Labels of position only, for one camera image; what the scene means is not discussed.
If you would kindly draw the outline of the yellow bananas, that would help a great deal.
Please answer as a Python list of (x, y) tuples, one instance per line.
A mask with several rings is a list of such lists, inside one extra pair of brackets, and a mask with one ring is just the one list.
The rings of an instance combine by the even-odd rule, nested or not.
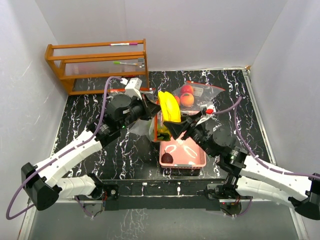
[(170, 92), (158, 92), (158, 101), (162, 111), (164, 122), (181, 122), (180, 106), (176, 98)]

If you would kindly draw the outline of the orange peach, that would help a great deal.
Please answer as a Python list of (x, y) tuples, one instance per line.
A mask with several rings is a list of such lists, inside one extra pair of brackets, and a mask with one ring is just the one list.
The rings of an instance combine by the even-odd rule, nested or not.
[(195, 98), (191, 93), (183, 93), (180, 96), (180, 104), (184, 107), (192, 107), (194, 105)]
[(177, 104), (180, 105), (181, 104), (180, 98), (177, 95), (175, 95), (174, 98), (177, 101)]

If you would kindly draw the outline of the clear zip bag orange zipper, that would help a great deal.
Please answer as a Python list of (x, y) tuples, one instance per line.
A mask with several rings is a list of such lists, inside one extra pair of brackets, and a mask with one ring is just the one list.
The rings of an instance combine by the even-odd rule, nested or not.
[[(191, 85), (194, 89), (194, 104), (191, 107), (184, 107), (183, 105), (179, 105), (179, 108), (181, 111), (187, 110), (187, 111), (200, 111), (202, 108), (204, 108), (207, 104), (212, 104), (213, 100), (215, 97), (220, 94), (221, 92), (224, 92), (225, 89), (214, 86), (214, 85), (209, 85), (209, 84), (202, 84), (202, 83), (197, 83), (193, 81), (187, 81), (184, 83), (184, 85)], [(173, 96), (180, 96), (182, 95), (180, 93), (181, 87), (175, 89), (172, 92)]]

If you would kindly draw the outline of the green cucumber leaf vegetable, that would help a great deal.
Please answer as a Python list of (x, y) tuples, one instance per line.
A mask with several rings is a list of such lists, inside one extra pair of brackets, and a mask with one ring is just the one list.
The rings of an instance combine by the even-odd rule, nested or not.
[(155, 136), (156, 136), (155, 139), (157, 141), (165, 141), (165, 142), (170, 141), (172, 137), (170, 131), (165, 126), (157, 127)]

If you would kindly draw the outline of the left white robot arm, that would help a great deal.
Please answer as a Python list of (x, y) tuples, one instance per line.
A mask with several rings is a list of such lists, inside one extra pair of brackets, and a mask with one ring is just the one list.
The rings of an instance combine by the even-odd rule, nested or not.
[(116, 94), (109, 103), (103, 104), (100, 118), (89, 124), (75, 140), (36, 165), (26, 163), (21, 168), (22, 187), (36, 209), (46, 210), (59, 198), (84, 195), (99, 199), (104, 188), (97, 176), (90, 173), (65, 178), (65, 174), (118, 139), (122, 129), (137, 120), (150, 120), (160, 110), (160, 105), (146, 94), (140, 97)]

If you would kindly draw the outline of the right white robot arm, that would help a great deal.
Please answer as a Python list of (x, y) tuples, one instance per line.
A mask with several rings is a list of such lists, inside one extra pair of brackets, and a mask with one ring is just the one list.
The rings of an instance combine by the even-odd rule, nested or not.
[(208, 198), (259, 198), (286, 205), (301, 216), (320, 218), (320, 176), (298, 175), (260, 160), (236, 146), (236, 138), (223, 128), (214, 132), (206, 129), (204, 111), (187, 115), (182, 122), (165, 121), (174, 139), (192, 139), (208, 156), (218, 157), (217, 165), (227, 177), (222, 185), (208, 185)]

